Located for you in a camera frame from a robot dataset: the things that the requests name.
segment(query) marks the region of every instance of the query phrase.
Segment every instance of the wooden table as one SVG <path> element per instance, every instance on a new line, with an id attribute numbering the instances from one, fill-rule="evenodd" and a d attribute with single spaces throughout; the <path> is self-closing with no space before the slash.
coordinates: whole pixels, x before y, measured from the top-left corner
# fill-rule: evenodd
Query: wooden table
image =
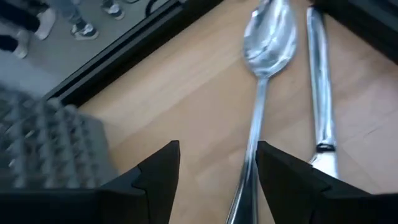
<path id="1" fill-rule="evenodd" d="M 121 172 L 180 140 L 180 180 L 170 223 L 224 223 L 249 136 L 256 79 L 242 58 L 258 0 L 225 0 L 81 109 L 106 124 Z M 290 1 L 299 41 L 270 82 L 262 138 L 303 160 L 314 151 L 306 0 Z M 397 67 L 326 17 L 341 178 L 371 193 L 398 192 Z M 260 221 L 273 223 L 263 194 Z"/>

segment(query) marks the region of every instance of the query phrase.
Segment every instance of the floor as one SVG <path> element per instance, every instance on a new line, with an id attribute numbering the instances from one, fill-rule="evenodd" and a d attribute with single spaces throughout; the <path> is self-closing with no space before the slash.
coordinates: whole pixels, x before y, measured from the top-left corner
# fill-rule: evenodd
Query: floor
<path id="1" fill-rule="evenodd" d="M 157 1 L 153 10 L 166 1 Z M 121 3 L 126 16 L 121 21 L 115 21 L 100 9 L 100 0 L 82 0 L 79 7 L 83 17 L 98 28 L 99 37 L 93 41 L 76 41 L 70 35 L 71 25 L 58 15 L 56 24 L 45 41 L 31 38 L 29 54 L 24 60 L 0 51 L 1 82 L 37 97 L 44 96 L 143 20 L 148 2 L 149 0 L 140 0 L 134 4 Z"/>

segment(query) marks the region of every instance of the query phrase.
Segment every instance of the sneaker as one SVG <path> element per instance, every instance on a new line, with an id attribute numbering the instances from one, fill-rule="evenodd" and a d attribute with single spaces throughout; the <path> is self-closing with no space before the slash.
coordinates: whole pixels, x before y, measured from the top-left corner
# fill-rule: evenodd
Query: sneaker
<path id="1" fill-rule="evenodd" d="M 17 48 L 13 51 L 13 53 L 17 58 L 23 59 L 27 55 L 27 46 L 21 42 L 18 42 Z"/>
<path id="2" fill-rule="evenodd" d="M 102 10 L 116 20 L 121 20 L 124 17 L 124 11 L 120 8 L 118 3 L 113 3 L 111 7 L 101 6 Z"/>
<path id="3" fill-rule="evenodd" d="M 35 35 L 39 40 L 44 40 L 49 36 L 51 29 L 54 26 L 56 18 L 55 11 L 49 8 L 46 11 L 39 13 L 37 18 L 40 21 L 40 25 L 35 32 Z"/>
<path id="4" fill-rule="evenodd" d="M 91 24 L 86 24 L 86 26 L 80 30 L 76 25 L 73 25 L 71 33 L 76 40 L 94 40 L 100 34 Z"/>

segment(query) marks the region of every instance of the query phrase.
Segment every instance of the shoe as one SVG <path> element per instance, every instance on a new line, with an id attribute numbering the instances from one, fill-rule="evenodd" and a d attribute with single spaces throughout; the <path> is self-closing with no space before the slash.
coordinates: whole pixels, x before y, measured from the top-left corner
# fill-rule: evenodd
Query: shoe
<path id="1" fill-rule="evenodd" d="M 123 0 L 125 3 L 128 3 L 128 4 L 133 4 L 133 3 L 136 3 L 136 2 L 138 2 L 139 0 Z"/>
<path id="2" fill-rule="evenodd" d="M 94 40 L 100 34 L 91 24 L 86 24 L 86 26 L 80 30 L 76 25 L 73 25 L 71 33 L 76 40 Z"/>
<path id="3" fill-rule="evenodd" d="M 18 40 L 18 42 L 28 45 L 30 40 L 30 34 L 24 29 L 19 29 L 16 34 L 16 39 Z"/>
<path id="4" fill-rule="evenodd" d="M 40 25 L 35 32 L 35 35 L 39 40 L 44 40 L 49 36 L 51 29 L 54 26 L 56 18 L 55 11 L 53 9 L 47 9 L 46 11 L 39 13 L 37 18 L 40 21 Z"/>
<path id="5" fill-rule="evenodd" d="M 124 11 L 120 8 L 118 3 L 113 3 L 113 5 L 109 8 L 104 6 L 101 6 L 101 8 L 104 12 L 116 20 L 121 20 L 124 18 Z"/>
<path id="6" fill-rule="evenodd" d="M 21 42 L 18 42 L 17 48 L 13 51 L 13 53 L 17 58 L 23 59 L 27 55 L 27 46 Z"/>

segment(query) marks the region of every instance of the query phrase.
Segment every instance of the spoon bowl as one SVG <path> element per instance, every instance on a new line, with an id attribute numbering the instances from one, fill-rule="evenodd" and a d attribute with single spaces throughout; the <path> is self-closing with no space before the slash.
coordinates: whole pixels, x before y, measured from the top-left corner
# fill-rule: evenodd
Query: spoon bowl
<path id="1" fill-rule="evenodd" d="M 265 0 L 252 12 L 244 31 L 243 54 L 258 78 L 270 78 L 292 59 L 297 28 L 286 0 Z"/>
<path id="2" fill-rule="evenodd" d="M 245 62 L 257 76 L 257 96 L 238 188 L 227 224 L 257 224 L 257 166 L 255 155 L 261 135 L 268 79 L 293 58 L 297 28 L 288 0 L 261 0 L 244 32 Z"/>

